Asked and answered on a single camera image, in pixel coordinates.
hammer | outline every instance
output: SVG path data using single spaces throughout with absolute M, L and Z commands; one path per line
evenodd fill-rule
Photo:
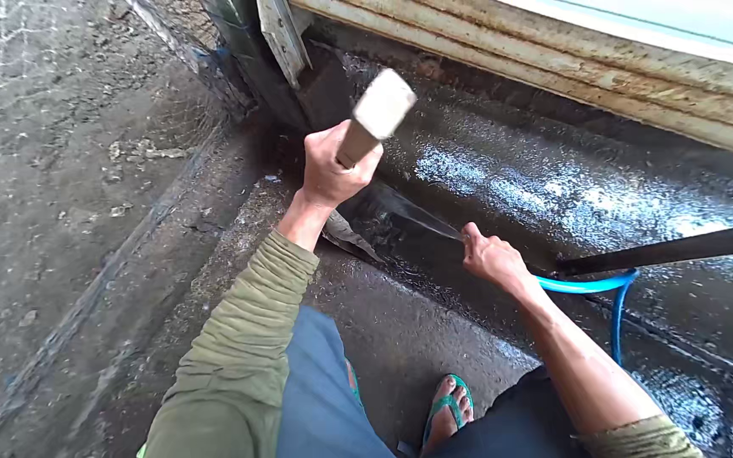
M 391 68 L 381 70 L 355 105 L 336 160 L 344 168 L 352 169 L 372 148 L 392 135 L 415 100 L 417 97 L 400 75 Z

green flip-flop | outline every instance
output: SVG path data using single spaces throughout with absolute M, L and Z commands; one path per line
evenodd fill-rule
M 468 390 L 468 385 L 466 385 L 466 382 L 463 381 L 462 378 L 455 376 L 454 374 L 449 374 L 449 376 L 453 377 L 455 385 L 454 390 L 457 390 L 458 386 L 462 386 L 463 389 L 466 390 L 466 397 L 468 398 L 468 403 L 471 405 L 471 408 L 474 409 L 474 399 L 471 397 L 471 390 Z M 436 391 L 440 391 L 440 386 L 445 381 L 445 377 L 443 377 L 442 380 L 440 380 L 440 383 L 437 384 Z M 428 412 L 428 419 L 426 420 L 426 430 L 422 434 L 422 444 L 425 447 L 426 442 L 428 442 L 428 435 L 432 432 L 432 419 L 434 418 L 434 414 L 436 414 L 440 409 L 443 408 L 443 406 L 448 406 L 449 411 L 451 412 L 451 417 L 454 419 L 454 423 L 457 424 L 457 429 L 463 428 L 465 426 L 466 422 L 463 421 L 463 416 L 460 415 L 460 406 L 457 404 L 457 400 L 454 399 L 454 397 L 451 395 L 451 393 L 448 393 L 446 396 L 443 396 L 442 398 L 438 399 L 437 401 L 434 401 L 432 403 L 432 410 Z
M 358 400 L 358 405 L 361 406 L 361 410 L 364 409 L 364 403 L 361 401 L 361 390 L 358 389 L 358 376 L 355 375 L 355 368 L 353 367 L 353 364 L 350 362 L 349 359 L 347 360 L 347 364 L 350 366 L 350 370 L 353 371 L 353 381 L 355 381 L 355 388 L 350 387 L 350 389 L 353 391 L 353 396 L 355 396 L 355 399 Z

left hand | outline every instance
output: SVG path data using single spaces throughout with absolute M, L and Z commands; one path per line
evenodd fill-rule
M 338 126 L 305 137 L 304 198 L 312 205 L 333 210 L 372 181 L 372 174 L 383 154 L 378 144 L 352 169 L 345 169 L 336 160 L 336 153 L 350 127 L 350 120 Z

metal sheet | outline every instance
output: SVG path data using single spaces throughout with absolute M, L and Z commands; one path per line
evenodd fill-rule
M 299 89 L 299 73 L 304 67 L 312 68 L 312 65 L 287 0 L 257 0 L 257 8 L 265 41 L 290 86 Z
M 733 151 L 733 64 L 497 0 L 292 0 L 334 20 Z

foot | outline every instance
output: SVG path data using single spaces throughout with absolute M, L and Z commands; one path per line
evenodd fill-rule
M 350 379 L 350 389 L 355 390 L 358 386 L 355 385 L 355 371 L 353 371 L 350 361 L 347 361 L 347 377 Z
M 460 407 L 460 411 L 454 413 L 456 415 L 463 416 L 463 421 L 466 423 L 473 422 L 474 409 L 471 407 L 468 397 L 466 397 L 466 390 L 462 386 L 457 386 L 457 382 L 454 381 L 452 376 L 445 376 L 443 382 L 440 384 L 440 388 L 434 394 L 432 403 L 436 402 L 443 396 L 448 395 L 453 396 L 454 400 L 457 401 L 457 405 Z M 438 443 L 450 438 L 451 435 L 456 432 L 457 423 L 454 421 L 450 407 L 443 406 L 432 417 L 432 429 L 428 434 L 428 442 L 422 446 L 421 454 L 426 455 L 427 453 L 432 452 L 437 447 Z

